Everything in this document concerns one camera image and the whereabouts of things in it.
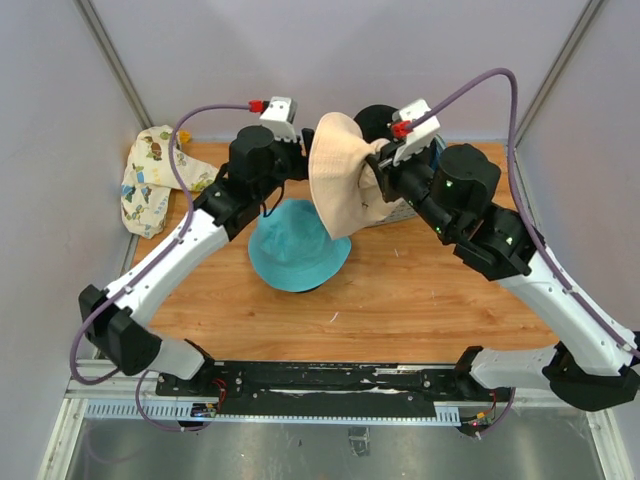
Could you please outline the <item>beige bucket hat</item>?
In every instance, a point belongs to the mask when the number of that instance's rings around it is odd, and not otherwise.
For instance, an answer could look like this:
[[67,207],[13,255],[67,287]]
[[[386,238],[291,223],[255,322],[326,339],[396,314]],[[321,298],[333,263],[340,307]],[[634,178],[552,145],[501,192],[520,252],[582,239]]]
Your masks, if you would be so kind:
[[380,152],[386,139],[364,140],[356,122],[343,113],[319,121],[309,155],[313,203],[331,239],[385,220],[396,208],[384,201],[366,158]]

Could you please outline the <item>turquoise bucket hat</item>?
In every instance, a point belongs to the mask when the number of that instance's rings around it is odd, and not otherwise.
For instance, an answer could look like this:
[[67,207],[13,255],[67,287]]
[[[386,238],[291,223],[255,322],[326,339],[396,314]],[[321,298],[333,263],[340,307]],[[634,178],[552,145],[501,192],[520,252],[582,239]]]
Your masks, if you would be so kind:
[[347,237],[333,240],[309,200],[287,199],[259,218],[248,242],[255,273],[270,287],[295,293],[326,283],[351,253]]

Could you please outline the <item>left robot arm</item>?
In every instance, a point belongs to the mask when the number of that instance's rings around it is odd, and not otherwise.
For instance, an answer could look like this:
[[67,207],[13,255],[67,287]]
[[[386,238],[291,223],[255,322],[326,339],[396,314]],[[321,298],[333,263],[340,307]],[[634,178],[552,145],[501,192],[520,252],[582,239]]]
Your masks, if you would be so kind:
[[79,295],[83,334],[116,367],[134,376],[150,370],[179,378],[190,394],[214,383],[209,356],[195,344],[163,338],[147,324],[169,294],[206,258],[230,243],[259,216],[267,199],[288,180],[308,177],[314,132],[293,142],[263,126],[243,128],[214,182],[191,203],[178,226],[136,267],[110,286],[87,286]]

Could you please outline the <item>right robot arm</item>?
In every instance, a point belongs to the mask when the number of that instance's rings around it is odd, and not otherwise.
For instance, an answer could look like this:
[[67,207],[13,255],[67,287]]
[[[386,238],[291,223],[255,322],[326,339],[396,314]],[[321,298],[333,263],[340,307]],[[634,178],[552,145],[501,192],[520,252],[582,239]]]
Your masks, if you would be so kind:
[[519,298],[559,339],[534,350],[467,348],[455,392],[474,400],[490,389],[549,390],[589,412],[633,401],[638,333],[609,315],[598,325],[590,314],[600,307],[561,283],[518,212],[494,203],[500,168],[470,144],[445,148],[435,167],[424,154],[394,163],[395,150],[387,145],[365,159],[384,199],[405,200],[464,265]]

